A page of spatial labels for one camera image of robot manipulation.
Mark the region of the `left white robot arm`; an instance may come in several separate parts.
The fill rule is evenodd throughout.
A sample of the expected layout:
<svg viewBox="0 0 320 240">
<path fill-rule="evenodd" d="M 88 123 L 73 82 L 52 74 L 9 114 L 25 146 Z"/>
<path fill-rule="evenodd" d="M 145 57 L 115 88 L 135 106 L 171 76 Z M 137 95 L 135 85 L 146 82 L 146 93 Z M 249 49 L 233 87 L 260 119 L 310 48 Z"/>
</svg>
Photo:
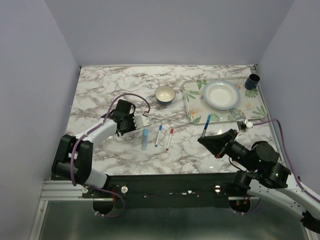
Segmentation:
<svg viewBox="0 0 320 240">
<path fill-rule="evenodd" d="M 120 99 L 115 109 L 109 112 L 108 118 L 103 115 L 93 127 L 76 136 L 62 136 L 51 173 L 79 185 L 93 186 L 93 191 L 99 197 L 107 197 L 111 191 L 108 175 L 92 168 L 93 151 L 108 137 L 134 131 L 135 110 L 133 103 Z"/>
</svg>

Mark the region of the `white pen red tip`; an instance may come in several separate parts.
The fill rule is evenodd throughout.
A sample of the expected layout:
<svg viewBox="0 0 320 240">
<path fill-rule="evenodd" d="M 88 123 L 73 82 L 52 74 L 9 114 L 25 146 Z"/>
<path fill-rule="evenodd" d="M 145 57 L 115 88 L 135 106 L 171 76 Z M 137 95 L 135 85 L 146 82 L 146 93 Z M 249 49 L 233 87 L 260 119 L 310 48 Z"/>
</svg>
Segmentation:
<svg viewBox="0 0 320 240">
<path fill-rule="evenodd" d="M 166 151 L 168 151 L 168 150 L 170 149 L 172 137 L 173 137 L 173 134 L 170 134 L 170 133 L 169 133 L 168 140 L 167 140 L 167 144 L 166 144 L 166 148 L 165 148 Z"/>
</svg>

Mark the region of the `thin teal blue pen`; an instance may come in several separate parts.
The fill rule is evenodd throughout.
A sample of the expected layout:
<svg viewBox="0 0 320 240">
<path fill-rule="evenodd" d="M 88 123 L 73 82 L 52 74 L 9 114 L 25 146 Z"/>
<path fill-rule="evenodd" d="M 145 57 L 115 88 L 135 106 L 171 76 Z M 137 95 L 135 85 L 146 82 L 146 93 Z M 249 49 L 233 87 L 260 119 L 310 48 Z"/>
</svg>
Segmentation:
<svg viewBox="0 0 320 240">
<path fill-rule="evenodd" d="M 206 122 L 205 122 L 205 125 L 204 125 L 204 129 L 202 131 L 202 134 L 201 134 L 201 137 L 203 138 L 206 134 L 206 131 L 208 129 L 208 126 L 209 126 L 209 123 L 210 123 L 210 120 L 211 120 L 211 114 L 208 115 L 207 119 L 206 119 Z"/>
</svg>

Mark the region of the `white pen blue tip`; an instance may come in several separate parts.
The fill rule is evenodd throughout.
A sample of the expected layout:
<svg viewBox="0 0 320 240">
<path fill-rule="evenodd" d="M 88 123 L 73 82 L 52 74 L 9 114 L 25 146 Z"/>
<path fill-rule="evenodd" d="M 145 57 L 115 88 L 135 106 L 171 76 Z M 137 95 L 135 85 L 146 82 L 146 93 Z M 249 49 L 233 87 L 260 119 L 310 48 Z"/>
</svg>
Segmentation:
<svg viewBox="0 0 320 240">
<path fill-rule="evenodd" d="M 159 145 L 159 141 L 160 141 L 160 136 L 161 136 L 161 132 L 162 132 L 162 125 L 159 126 L 158 128 L 158 132 L 157 132 L 157 136 L 156 136 L 156 140 L 155 140 L 155 147 L 158 147 Z"/>
</svg>

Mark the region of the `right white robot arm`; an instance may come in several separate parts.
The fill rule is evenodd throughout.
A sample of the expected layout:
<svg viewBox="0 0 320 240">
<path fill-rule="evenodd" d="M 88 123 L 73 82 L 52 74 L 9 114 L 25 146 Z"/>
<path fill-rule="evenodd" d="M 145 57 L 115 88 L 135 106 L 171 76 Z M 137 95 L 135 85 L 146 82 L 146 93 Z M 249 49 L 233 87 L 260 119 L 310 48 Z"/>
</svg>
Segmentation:
<svg viewBox="0 0 320 240">
<path fill-rule="evenodd" d="M 247 149 L 237 142 L 237 136 L 238 132 L 230 129 L 223 134 L 201 136 L 197 140 L 215 158 L 228 156 L 245 168 L 235 173 L 230 191 L 236 196 L 252 193 L 297 210 L 302 216 L 302 225 L 319 233 L 319 195 L 308 191 L 291 170 L 278 162 L 280 155 L 269 143 L 258 141 Z"/>
</svg>

